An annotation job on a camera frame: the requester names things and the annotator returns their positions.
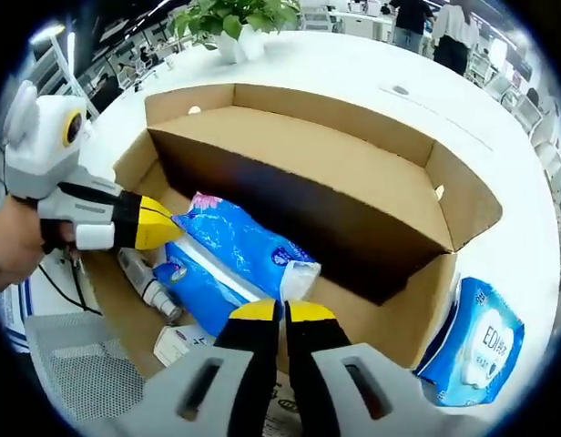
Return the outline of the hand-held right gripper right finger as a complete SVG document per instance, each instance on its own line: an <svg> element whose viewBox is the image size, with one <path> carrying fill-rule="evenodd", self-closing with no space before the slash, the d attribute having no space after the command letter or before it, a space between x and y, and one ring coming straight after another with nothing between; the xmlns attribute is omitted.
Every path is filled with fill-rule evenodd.
<svg viewBox="0 0 561 437"><path fill-rule="evenodd" d="M285 303L289 376L306 436L442 436L445 416L406 369L353 344L335 315Z"/></svg>

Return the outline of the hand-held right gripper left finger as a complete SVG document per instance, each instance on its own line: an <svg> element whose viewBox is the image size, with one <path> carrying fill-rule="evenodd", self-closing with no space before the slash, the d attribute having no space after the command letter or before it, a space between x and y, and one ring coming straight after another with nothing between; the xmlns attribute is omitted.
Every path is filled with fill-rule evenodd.
<svg viewBox="0 0 561 437"><path fill-rule="evenodd" d="M281 304L234 310L215 343L192 347L147 381L113 421L118 436L260 436L276 382Z"/></svg>

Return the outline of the person's left hand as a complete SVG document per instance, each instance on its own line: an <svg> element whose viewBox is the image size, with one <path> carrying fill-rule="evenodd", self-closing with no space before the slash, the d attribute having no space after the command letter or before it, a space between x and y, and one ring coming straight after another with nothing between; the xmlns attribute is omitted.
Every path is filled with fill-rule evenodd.
<svg viewBox="0 0 561 437"><path fill-rule="evenodd" d="M37 212L7 195L0 207L0 293L31 276L44 244Z"/></svg>

